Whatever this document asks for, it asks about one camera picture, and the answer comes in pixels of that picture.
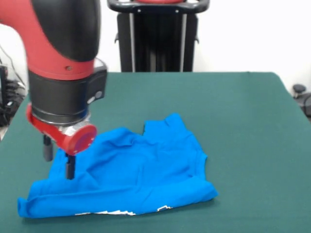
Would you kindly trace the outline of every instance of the blue t-shirt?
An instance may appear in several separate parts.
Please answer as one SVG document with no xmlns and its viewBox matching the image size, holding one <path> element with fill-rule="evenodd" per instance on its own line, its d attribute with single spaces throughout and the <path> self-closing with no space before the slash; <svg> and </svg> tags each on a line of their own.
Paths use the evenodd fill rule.
<svg viewBox="0 0 311 233">
<path fill-rule="evenodd" d="M 21 217 L 141 215 L 217 196 L 205 178 L 207 156 L 178 114 L 146 121 L 144 134 L 119 128 L 100 134 L 76 155 L 75 179 L 65 179 L 58 150 L 49 178 L 19 198 Z"/>
</svg>

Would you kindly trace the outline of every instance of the white print on shirt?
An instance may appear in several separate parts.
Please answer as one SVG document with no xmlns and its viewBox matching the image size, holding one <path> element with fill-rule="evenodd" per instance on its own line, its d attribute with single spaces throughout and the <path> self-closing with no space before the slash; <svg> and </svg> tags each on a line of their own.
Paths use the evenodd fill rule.
<svg viewBox="0 0 311 233">
<path fill-rule="evenodd" d="M 130 216 L 136 215 L 133 212 L 120 211 L 120 210 L 113 211 L 113 212 L 108 212 L 108 211 L 102 211 L 102 212 L 97 212 L 97 213 L 90 213 L 90 212 L 88 212 L 88 213 L 81 213 L 81 214 L 75 214 L 75 215 L 78 216 L 78 215 L 90 215 L 90 214 L 97 214 L 97 215 L 130 215 Z"/>
<path fill-rule="evenodd" d="M 167 205 L 164 205 L 164 206 L 162 206 L 162 207 L 160 207 L 160 208 L 158 208 L 158 212 L 159 211 L 162 211 L 162 210 L 168 210 L 168 209 L 172 209 L 172 207 L 169 207 L 169 206 L 167 206 Z"/>
</svg>

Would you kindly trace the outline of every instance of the white background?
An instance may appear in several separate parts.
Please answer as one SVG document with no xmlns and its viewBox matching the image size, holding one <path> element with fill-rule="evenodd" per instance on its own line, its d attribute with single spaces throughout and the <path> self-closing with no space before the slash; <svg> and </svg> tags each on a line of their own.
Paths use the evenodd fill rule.
<svg viewBox="0 0 311 233">
<path fill-rule="evenodd" d="M 102 37 L 98 57 L 109 71 L 120 71 L 119 46 L 114 44 L 117 13 L 102 0 Z M 310 0 L 211 0 L 199 16 L 194 71 L 271 71 L 290 91 L 294 83 L 311 89 Z M 19 35 L 0 25 L 0 44 L 27 80 L 26 59 Z M 0 51 L 2 60 L 9 62 Z"/>
</svg>

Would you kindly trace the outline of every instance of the table surface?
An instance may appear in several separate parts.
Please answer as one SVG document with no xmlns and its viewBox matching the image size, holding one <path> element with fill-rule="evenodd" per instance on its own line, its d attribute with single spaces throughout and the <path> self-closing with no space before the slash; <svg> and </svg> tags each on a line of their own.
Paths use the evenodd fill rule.
<svg viewBox="0 0 311 233">
<path fill-rule="evenodd" d="M 208 154 L 219 196 L 143 216 L 23 219 L 17 198 L 48 176 L 21 105 L 0 143 L 0 232 L 296 233 L 311 228 L 311 126 L 273 73 L 110 73 L 91 106 L 99 133 L 179 113 Z"/>
</svg>

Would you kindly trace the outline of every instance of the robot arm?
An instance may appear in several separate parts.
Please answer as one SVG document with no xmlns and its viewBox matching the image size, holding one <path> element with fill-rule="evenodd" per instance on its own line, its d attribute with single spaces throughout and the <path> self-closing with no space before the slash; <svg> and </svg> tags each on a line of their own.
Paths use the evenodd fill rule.
<svg viewBox="0 0 311 233">
<path fill-rule="evenodd" d="M 68 179 L 75 154 L 96 136 L 89 104 L 104 97 L 107 68 L 94 69 L 100 40 L 100 0 L 0 0 L 0 23 L 14 28 L 24 43 L 29 74 L 28 121 L 68 156 Z"/>
</svg>

